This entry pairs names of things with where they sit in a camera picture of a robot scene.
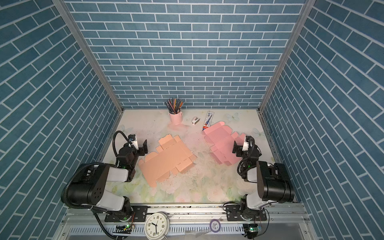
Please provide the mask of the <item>orange paper box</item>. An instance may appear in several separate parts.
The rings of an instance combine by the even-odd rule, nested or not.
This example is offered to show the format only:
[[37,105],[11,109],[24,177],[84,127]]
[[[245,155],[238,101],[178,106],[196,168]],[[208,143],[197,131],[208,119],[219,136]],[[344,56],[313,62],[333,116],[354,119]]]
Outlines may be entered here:
[[147,154],[138,163],[144,178],[152,188],[170,175],[186,173],[197,159],[179,136],[167,135],[159,140],[159,144],[155,152]]

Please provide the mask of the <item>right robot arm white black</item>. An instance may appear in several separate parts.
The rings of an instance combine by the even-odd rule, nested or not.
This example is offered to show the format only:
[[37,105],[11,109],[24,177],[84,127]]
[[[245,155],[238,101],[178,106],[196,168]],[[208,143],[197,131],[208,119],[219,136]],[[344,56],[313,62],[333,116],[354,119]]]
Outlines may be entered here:
[[293,202],[295,190],[286,166],[259,160],[262,156],[254,138],[247,136],[242,146],[234,143],[233,153],[242,158],[237,167],[238,175],[248,183],[257,185],[256,192],[241,199],[242,213],[261,211],[265,206]]

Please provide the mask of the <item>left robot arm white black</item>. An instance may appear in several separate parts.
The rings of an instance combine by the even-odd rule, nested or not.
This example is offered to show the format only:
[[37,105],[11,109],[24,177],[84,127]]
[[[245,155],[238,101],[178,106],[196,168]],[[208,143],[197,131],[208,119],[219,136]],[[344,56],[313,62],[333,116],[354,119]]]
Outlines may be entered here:
[[135,176],[136,163],[148,153],[147,141],[142,147],[126,143],[117,154],[117,165],[106,163],[82,164],[62,191],[61,200],[72,209],[121,215],[123,220],[132,215],[127,197],[106,190],[108,182],[128,183]]

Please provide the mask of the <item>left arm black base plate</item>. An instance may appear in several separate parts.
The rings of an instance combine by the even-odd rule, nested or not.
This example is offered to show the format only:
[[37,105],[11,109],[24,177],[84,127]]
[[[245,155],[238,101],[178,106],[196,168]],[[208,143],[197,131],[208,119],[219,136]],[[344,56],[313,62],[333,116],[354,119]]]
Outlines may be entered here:
[[121,211],[106,213],[105,222],[112,223],[128,223],[128,222],[145,222],[148,212],[148,206],[130,206],[129,208],[123,207]]

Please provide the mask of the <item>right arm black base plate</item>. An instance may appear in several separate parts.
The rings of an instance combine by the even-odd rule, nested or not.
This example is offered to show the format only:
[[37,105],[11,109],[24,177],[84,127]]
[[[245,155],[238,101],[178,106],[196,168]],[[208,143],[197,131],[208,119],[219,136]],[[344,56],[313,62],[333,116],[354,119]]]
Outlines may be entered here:
[[237,204],[223,205],[229,222],[239,221],[266,221],[267,215],[265,211],[251,210],[247,207],[241,207]]

